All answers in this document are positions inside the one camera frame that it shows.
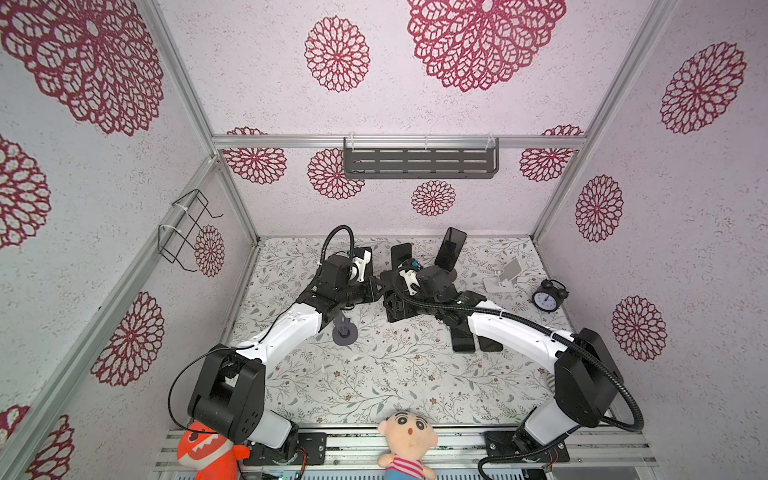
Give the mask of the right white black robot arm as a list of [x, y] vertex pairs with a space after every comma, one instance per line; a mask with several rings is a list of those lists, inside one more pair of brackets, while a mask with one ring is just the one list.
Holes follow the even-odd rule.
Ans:
[[517, 441], [531, 451], [563, 441], [580, 428], [602, 423], [636, 432], [644, 426], [637, 402], [595, 331], [553, 330], [503, 309], [486, 296], [458, 291], [438, 266], [402, 264], [381, 274], [384, 304], [394, 320], [431, 315], [463, 336], [496, 342], [554, 376], [552, 397], [518, 428]]

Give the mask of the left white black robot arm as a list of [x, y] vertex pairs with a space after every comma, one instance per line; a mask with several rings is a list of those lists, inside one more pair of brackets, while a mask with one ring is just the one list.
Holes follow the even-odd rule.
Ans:
[[297, 426], [265, 406], [266, 379], [278, 364], [327, 326], [344, 345], [356, 328], [344, 312], [379, 298], [372, 250], [356, 248], [320, 264], [316, 277], [265, 331], [235, 346], [219, 344], [206, 355], [188, 404], [188, 415], [228, 440], [289, 450]]

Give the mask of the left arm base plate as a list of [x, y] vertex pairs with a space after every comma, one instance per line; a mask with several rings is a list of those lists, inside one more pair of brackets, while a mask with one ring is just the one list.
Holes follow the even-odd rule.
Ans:
[[328, 435], [325, 433], [290, 433], [280, 448], [260, 443], [248, 444], [250, 455], [245, 466], [315, 466], [325, 462]]

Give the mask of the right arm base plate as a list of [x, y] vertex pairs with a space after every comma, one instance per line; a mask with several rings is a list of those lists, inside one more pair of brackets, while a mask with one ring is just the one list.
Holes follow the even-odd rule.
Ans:
[[517, 430], [486, 431], [483, 434], [487, 456], [492, 459], [508, 460], [527, 463], [559, 463], [569, 462], [570, 454], [563, 441], [539, 444], [525, 432]]

